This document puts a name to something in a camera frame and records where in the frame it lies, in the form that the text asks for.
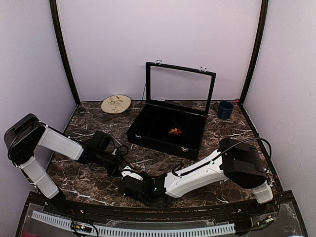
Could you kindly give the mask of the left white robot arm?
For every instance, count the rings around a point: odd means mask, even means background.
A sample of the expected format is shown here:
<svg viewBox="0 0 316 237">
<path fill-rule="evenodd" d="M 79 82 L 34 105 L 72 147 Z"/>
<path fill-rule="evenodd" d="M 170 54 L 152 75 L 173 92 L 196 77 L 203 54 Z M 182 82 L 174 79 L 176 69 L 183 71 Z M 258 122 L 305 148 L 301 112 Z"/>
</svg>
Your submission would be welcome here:
<svg viewBox="0 0 316 237">
<path fill-rule="evenodd" d="M 81 164 L 105 167 L 110 176 L 125 175 L 132 168 L 124 159 L 125 154 L 120 147 L 107 150 L 114 143 L 110 135 L 96 131 L 82 143 L 39 121 L 34 114 L 27 114 L 9 128 L 4 134 L 4 142 L 9 160 L 22 170 L 47 199 L 51 199 L 50 207 L 59 215 L 66 215 L 70 205 L 60 197 L 61 190 L 37 160 L 37 147 L 59 153 Z"/>
</svg>

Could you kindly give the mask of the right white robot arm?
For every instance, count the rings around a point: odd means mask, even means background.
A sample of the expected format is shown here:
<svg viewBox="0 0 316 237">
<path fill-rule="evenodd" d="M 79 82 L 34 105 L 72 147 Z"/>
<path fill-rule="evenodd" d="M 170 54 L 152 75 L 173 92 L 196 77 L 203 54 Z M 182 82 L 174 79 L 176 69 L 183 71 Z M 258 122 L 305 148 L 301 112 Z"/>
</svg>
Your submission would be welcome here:
<svg viewBox="0 0 316 237">
<path fill-rule="evenodd" d="M 258 149 L 247 139 L 240 142 L 222 139 L 219 148 L 204 159 L 186 168 L 179 164 L 160 176 L 138 173 L 128 166 L 121 174 L 123 178 L 118 192 L 147 206 L 168 206 L 186 193 L 227 179 L 251 190 L 256 197 L 252 204 L 256 214 L 263 214 L 270 208 L 273 199 L 272 181 L 263 167 Z"/>
</svg>

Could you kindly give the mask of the red yellow black argyle sock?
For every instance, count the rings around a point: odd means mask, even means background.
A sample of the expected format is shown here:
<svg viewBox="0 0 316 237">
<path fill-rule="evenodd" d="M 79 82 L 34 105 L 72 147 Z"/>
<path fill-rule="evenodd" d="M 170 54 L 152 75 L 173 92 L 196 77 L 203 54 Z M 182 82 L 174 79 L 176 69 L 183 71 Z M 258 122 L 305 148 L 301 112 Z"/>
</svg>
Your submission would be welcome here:
<svg viewBox="0 0 316 237">
<path fill-rule="evenodd" d="M 176 136 L 181 136 L 183 131 L 180 128 L 171 128 L 169 131 L 169 134 L 176 135 Z"/>
</svg>

